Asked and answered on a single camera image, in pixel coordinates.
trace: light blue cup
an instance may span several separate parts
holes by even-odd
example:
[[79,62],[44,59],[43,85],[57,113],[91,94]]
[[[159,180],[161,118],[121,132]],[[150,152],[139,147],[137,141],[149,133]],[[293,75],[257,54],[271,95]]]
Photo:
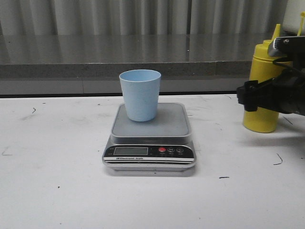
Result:
[[131,70],[120,74],[127,116],[137,122],[157,115],[161,74],[154,70]]

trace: corrugated metal panel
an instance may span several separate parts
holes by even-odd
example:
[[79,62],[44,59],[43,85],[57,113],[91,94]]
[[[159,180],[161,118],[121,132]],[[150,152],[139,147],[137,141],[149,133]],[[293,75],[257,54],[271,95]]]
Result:
[[263,33],[287,0],[0,0],[0,32],[16,34]]

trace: electronic scale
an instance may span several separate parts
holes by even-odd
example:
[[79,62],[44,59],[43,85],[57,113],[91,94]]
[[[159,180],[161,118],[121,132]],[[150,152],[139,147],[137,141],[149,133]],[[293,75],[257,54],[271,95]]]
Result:
[[184,171],[196,154],[183,104],[159,103],[157,116],[147,122],[127,117],[120,105],[102,156],[114,170]]

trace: yellow bottle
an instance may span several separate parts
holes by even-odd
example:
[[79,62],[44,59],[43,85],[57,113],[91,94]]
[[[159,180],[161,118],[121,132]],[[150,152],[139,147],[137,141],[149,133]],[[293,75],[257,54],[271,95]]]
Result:
[[[277,24],[271,40],[264,40],[262,44],[255,47],[250,80],[258,80],[259,83],[278,76],[283,67],[272,64],[272,61],[278,57],[268,55],[268,46],[276,38],[280,36],[281,25]],[[270,133],[275,130],[278,119],[278,112],[258,107],[257,111],[244,112],[243,124],[249,130],[260,133]]]

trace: scale display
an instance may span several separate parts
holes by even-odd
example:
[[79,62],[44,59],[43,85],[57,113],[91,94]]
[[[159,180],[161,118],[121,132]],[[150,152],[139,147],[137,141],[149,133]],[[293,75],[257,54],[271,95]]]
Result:
[[122,156],[122,155],[148,155],[147,147],[116,147],[113,155]]

